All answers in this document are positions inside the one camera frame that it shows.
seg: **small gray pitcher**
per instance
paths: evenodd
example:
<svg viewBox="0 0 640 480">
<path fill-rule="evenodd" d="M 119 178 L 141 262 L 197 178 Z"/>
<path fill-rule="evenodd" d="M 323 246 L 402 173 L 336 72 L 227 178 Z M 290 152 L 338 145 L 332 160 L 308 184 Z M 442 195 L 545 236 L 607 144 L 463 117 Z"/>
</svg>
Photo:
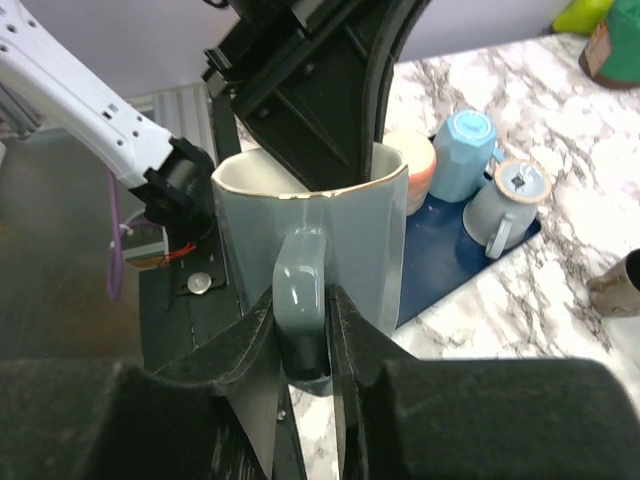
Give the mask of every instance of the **small gray pitcher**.
<svg viewBox="0 0 640 480">
<path fill-rule="evenodd" d="M 538 205 L 551 193 L 551 180 L 543 168 L 528 160 L 509 159 L 496 169 L 494 179 L 465 207 L 464 228 L 486 247 L 489 258 L 517 245 L 538 213 Z"/>
</svg>

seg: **mug gold rim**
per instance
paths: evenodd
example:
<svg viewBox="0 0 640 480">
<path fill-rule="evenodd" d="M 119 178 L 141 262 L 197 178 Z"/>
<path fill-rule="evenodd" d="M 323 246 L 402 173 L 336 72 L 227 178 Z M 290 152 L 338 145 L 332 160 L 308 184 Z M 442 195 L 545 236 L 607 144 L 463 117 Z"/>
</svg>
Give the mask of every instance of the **mug gold rim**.
<svg viewBox="0 0 640 480">
<path fill-rule="evenodd" d="M 502 173 L 502 170 L 504 170 L 505 167 L 507 167 L 508 165 L 513 165 L 515 163 L 522 163 L 522 162 L 526 162 L 534 167 L 536 167 L 538 169 L 538 172 L 540 173 L 540 175 L 544 178 L 545 182 L 546 182 L 546 186 L 544 191 L 538 195 L 537 197 L 533 197 L 533 198 L 528 198 L 528 197 L 523 197 L 520 196 L 516 193 L 513 193 L 512 191 L 510 191 L 503 183 L 502 181 L 498 180 L 498 178 L 500 178 L 500 173 Z M 498 167 L 496 168 L 495 173 L 493 174 L 493 178 L 496 181 L 496 185 L 498 186 L 498 190 L 500 190 L 500 192 L 507 196 L 508 198 L 518 202 L 518 203 L 523 203 L 523 204 L 528 204 L 528 205 L 533 205 L 533 204 L 537 204 L 537 203 L 541 203 L 544 200 L 546 200 L 549 195 L 551 195 L 551 190 L 552 190 L 552 183 L 551 183 L 551 177 L 549 176 L 549 173 L 544 169 L 544 167 L 542 165 L 540 165 L 539 162 L 536 162 L 534 160 L 521 160 L 518 158 L 508 158 L 506 159 L 504 162 L 502 162 L 501 164 L 498 165 Z"/>
<path fill-rule="evenodd" d="M 334 190 L 323 190 L 322 192 L 306 192 L 306 193 L 279 193 L 279 194 L 273 194 L 273 193 L 255 193 L 255 192 L 250 192 L 248 190 L 242 190 L 239 188 L 233 188 L 233 187 L 229 187 L 228 185 L 225 185 L 224 183 L 218 181 L 215 178 L 216 175 L 216 171 L 213 172 L 212 175 L 212 179 L 213 182 L 216 184 L 216 186 L 218 186 L 221 190 L 224 190 L 227 193 L 233 193 L 234 195 L 241 195 L 244 197 L 252 197 L 252 198 L 271 198 L 274 200 L 307 200 L 310 198 L 320 198 L 320 197 L 325 197 L 325 198 L 334 198 L 334 197 L 338 197 L 340 195 L 347 195 L 350 193 L 354 193 L 360 190 L 365 190 L 371 187 L 375 187 L 378 186 L 380 184 L 383 183 L 387 183 L 390 182 L 392 180 L 395 180 L 397 177 L 399 177 L 403 172 L 407 171 L 409 169 L 409 166 L 407 165 L 407 163 L 404 161 L 404 158 L 402 157 L 402 153 L 400 153 L 398 150 L 396 150 L 393 147 L 389 147 L 387 145 L 383 145 L 381 143 L 377 143 L 377 145 L 380 145 L 383 148 L 388 148 L 393 150 L 394 152 L 396 152 L 398 154 L 398 156 L 400 157 L 400 165 L 390 174 L 385 175 L 382 178 L 378 178 L 376 180 L 371 180 L 367 183 L 362 183 L 360 185 L 354 185 L 352 187 L 344 187 L 344 188 L 337 188 Z M 249 153 L 249 151 L 247 152 L 242 152 L 239 153 L 238 155 L 244 155 L 245 153 Z"/>
</svg>

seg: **white wall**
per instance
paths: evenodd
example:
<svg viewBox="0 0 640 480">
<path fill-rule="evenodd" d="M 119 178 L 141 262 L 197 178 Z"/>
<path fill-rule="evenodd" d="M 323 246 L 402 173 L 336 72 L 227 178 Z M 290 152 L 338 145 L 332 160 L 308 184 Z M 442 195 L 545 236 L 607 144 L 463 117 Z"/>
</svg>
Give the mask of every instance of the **white wall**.
<svg viewBox="0 0 640 480">
<path fill-rule="evenodd" d="M 461 52 L 539 36 L 571 0 L 432 0 L 402 60 Z"/>
<path fill-rule="evenodd" d="M 570 0 L 433 0 L 404 59 L 536 36 Z M 193 83 L 237 17 L 202 0 L 23 0 L 65 47 L 132 97 Z"/>
<path fill-rule="evenodd" d="M 202 0 L 22 0 L 36 19 L 120 95 L 198 81 L 204 50 L 235 24 Z"/>
</svg>

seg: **green object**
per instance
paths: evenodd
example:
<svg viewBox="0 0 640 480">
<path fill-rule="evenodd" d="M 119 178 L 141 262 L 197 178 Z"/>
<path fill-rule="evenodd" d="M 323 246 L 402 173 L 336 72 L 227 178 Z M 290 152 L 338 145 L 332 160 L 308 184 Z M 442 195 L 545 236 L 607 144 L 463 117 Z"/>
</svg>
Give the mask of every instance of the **green object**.
<svg viewBox="0 0 640 480">
<path fill-rule="evenodd" d="M 614 1 L 604 23 L 609 30 L 611 54 L 598 73 L 640 83 L 640 1 Z"/>
<path fill-rule="evenodd" d="M 558 33 L 591 35 L 612 3 L 613 0 L 574 0 L 553 21 L 553 30 Z"/>
</svg>

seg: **gray mug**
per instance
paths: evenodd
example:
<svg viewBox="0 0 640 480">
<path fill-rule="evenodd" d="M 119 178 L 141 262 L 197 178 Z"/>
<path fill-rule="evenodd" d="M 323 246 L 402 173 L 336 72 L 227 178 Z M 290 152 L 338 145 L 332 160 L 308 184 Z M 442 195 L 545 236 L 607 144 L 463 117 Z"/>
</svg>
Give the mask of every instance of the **gray mug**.
<svg viewBox="0 0 640 480">
<path fill-rule="evenodd" d="M 328 393 L 312 385 L 327 380 L 318 377 L 327 355 L 325 286 L 341 285 L 384 334 L 396 327 L 408 178 L 401 154 L 380 144 L 371 181 L 340 190 L 309 192 L 263 149 L 213 174 L 241 308 L 272 286 L 285 373 L 312 393 Z"/>
<path fill-rule="evenodd" d="M 607 317 L 640 315 L 640 250 L 634 250 L 607 273 L 587 282 L 593 308 Z"/>
<path fill-rule="evenodd" d="M 496 259 L 524 237 L 538 213 L 538 205 L 551 193 L 547 173 L 534 162 L 510 159 L 496 169 L 462 214 L 469 236 Z"/>
</svg>

